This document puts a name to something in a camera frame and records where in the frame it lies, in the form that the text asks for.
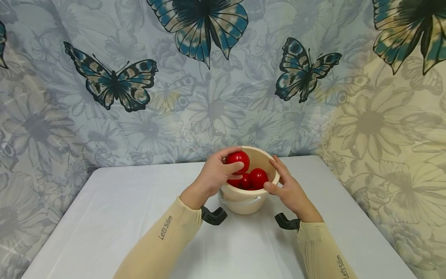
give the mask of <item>table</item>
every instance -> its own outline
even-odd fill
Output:
[[[316,156],[282,159],[319,209],[361,279],[415,279],[325,163]],[[198,175],[202,162],[96,170],[23,279],[111,279],[152,224]],[[217,196],[206,206],[214,211]],[[173,279],[305,278],[295,232],[274,216],[295,216],[275,196],[241,216],[225,208],[220,226],[203,223],[181,255]]]

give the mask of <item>person's left hand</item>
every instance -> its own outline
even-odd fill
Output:
[[[229,147],[212,154],[206,161],[197,179],[180,195],[181,201],[191,209],[200,209],[208,198],[218,193],[228,179],[241,179],[233,173],[243,168],[242,162],[224,164],[231,153],[242,151],[242,147]]]

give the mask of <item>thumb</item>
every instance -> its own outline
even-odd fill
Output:
[[[263,184],[263,188],[268,191],[268,193],[280,197],[282,194],[283,189],[279,186],[272,184],[271,182],[265,182]]]
[[[244,166],[245,164],[243,164],[243,162],[235,162],[225,165],[227,174],[233,174],[234,172],[241,170]]]

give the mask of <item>plastic bucket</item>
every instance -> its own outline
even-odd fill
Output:
[[[269,159],[272,159],[272,156],[255,147],[242,147],[250,161],[248,172],[251,172],[255,168],[261,168],[268,175],[268,181],[277,185],[280,176],[276,169],[269,163]],[[248,215],[257,212],[262,207],[268,197],[268,192],[265,189],[255,191],[241,190],[225,183],[221,187],[219,197],[220,201],[233,212]]]

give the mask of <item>black clamp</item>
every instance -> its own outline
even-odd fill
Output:
[[[219,224],[223,223],[223,221],[226,219],[226,217],[227,217],[227,213],[221,207],[219,207],[214,212],[209,211],[209,209],[207,209],[206,206],[201,207],[201,218],[206,223],[209,223],[214,226],[218,226]]]
[[[277,214],[274,219],[276,219],[277,224],[282,229],[299,230],[301,225],[301,221],[299,219],[288,220],[283,213]]]

